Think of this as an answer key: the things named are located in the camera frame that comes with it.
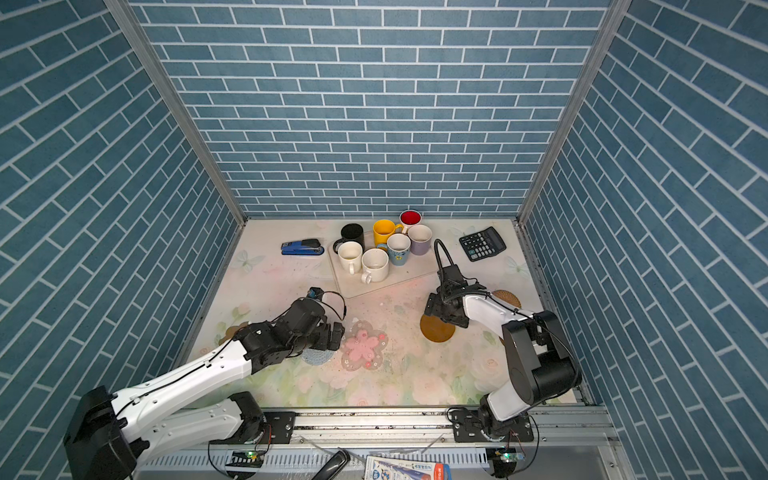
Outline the brown round coaster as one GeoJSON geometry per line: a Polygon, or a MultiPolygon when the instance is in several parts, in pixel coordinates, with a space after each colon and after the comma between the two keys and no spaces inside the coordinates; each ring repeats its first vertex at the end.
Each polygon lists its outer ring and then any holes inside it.
{"type": "Polygon", "coordinates": [[[456,326],[445,323],[436,316],[423,315],[420,319],[420,330],[427,340],[443,343],[452,338],[456,326]]]}

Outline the grey blue woven coaster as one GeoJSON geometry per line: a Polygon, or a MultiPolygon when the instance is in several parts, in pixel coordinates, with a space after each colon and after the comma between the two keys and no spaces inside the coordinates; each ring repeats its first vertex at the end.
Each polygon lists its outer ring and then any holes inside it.
{"type": "Polygon", "coordinates": [[[331,350],[306,349],[302,352],[300,358],[311,366],[320,366],[329,362],[335,354],[331,350]]]}

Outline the cork woven coaster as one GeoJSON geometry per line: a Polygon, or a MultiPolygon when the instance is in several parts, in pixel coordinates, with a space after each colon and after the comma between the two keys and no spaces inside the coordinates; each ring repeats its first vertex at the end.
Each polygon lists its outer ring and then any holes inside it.
{"type": "Polygon", "coordinates": [[[507,290],[495,290],[492,294],[498,299],[514,306],[515,308],[521,308],[522,304],[520,299],[510,291],[507,290]]]}

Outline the pink flower coaster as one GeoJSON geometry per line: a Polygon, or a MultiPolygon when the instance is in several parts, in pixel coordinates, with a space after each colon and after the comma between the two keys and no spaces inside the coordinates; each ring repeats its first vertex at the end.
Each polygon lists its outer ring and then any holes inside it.
{"type": "Polygon", "coordinates": [[[341,345],[342,368],[347,371],[380,368],[383,364],[382,353],[388,343],[389,336],[384,331],[375,329],[367,321],[355,322],[341,345]]]}

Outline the paw print coaster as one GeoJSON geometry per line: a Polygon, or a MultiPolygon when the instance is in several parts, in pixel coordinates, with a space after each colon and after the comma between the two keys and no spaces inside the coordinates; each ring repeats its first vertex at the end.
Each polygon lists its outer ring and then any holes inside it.
{"type": "Polygon", "coordinates": [[[233,339],[234,335],[242,328],[246,327],[248,325],[247,322],[242,322],[238,325],[232,325],[226,329],[224,332],[224,335],[219,339],[218,344],[223,345],[226,342],[233,339]]]}

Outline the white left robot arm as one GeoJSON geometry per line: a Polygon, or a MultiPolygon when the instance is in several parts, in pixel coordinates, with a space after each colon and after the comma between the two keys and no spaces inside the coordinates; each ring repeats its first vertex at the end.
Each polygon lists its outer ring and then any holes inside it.
{"type": "Polygon", "coordinates": [[[63,437],[72,477],[130,479],[138,467],[190,446],[266,439],[271,429],[249,392],[191,405],[306,349],[338,350],[345,328],[328,319],[329,308],[321,299],[299,298],[275,319],[248,323],[213,352],[155,379],[117,392],[104,386],[87,392],[63,437]]]}

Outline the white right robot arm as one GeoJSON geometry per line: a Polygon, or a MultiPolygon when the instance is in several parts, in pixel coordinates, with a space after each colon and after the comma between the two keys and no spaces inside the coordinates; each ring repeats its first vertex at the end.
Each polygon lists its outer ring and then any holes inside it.
{"type": "Polygon", "coordinates": [[[429,295],[426,315],[461,328],[475,322],[503,340],[509,380],[480,400],[485,436],[507,435],[525,412],[581,383],[581,368],[556,314],[520,309],[479,282],[471,283],[455,264],[439,267],[437,275],[440,284],[429,295]]]}

